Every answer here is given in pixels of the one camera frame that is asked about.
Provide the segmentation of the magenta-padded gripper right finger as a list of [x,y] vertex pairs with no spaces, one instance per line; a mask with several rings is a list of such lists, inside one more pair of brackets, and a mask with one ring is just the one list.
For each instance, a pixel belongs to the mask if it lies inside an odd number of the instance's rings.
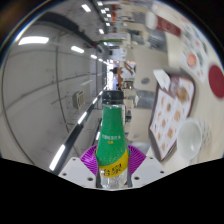
[[140,188],[166,176],[166,171],[154,156],[146,156],[129,145],[127,184],[129,188]]

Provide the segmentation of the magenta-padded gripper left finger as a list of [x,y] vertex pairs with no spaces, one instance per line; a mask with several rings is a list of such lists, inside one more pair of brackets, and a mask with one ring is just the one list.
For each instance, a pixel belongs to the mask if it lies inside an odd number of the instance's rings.
[[60,172],[59,177],[78,186],[94,189],[98,174],[96,148],[97,146],[92,146],[80,157],[72,157]]

